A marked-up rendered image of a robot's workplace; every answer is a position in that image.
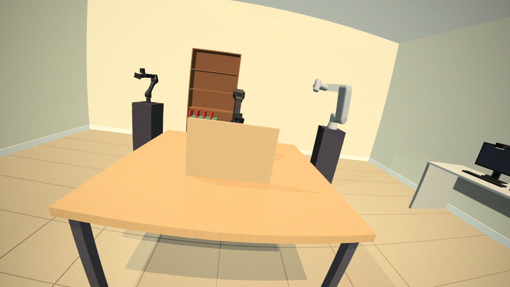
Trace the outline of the tan flat board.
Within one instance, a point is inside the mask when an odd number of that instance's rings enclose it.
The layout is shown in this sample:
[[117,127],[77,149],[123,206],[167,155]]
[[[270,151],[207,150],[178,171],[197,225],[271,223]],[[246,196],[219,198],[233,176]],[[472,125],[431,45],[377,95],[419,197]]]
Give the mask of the tan flat board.
[[188,117],[185,175],[270,184],[279,130]]

